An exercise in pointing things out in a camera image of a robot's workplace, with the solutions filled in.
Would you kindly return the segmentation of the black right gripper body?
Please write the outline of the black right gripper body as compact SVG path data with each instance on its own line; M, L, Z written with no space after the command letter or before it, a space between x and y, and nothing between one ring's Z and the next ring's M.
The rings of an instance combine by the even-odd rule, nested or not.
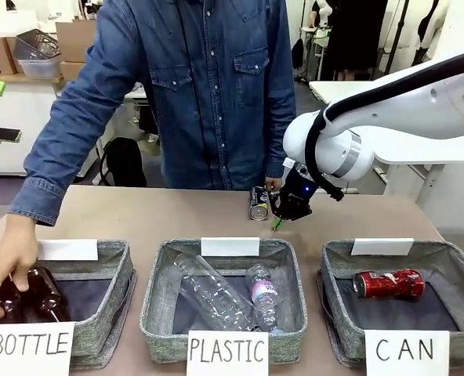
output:
M280 188L280 215L285 221L295 221L312 213L310 199L317 191L306 166L288 157L283 161L284 184Z

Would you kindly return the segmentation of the person's right hand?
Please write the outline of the person's right hand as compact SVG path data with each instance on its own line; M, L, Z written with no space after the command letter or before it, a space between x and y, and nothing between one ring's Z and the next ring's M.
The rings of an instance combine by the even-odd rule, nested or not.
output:
M0 287L10 277L19 291L27 291L27 274L38 256L36 221L17 214L6 216L5 230L0 239ZM0 307L0 317L4 311Z

